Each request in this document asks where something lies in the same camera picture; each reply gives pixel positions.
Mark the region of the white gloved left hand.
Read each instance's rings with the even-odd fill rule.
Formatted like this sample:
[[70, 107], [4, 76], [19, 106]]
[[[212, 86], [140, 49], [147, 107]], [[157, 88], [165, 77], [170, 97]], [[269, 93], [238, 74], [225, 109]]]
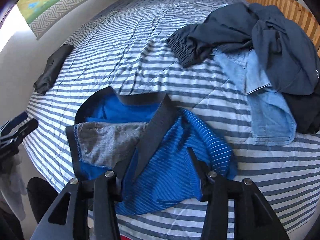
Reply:
[[17, 154], [1, 163], [1, 209], [21, 222], [25, 219], [22, 196], [27, 194], [22, 178], [21, 157]]

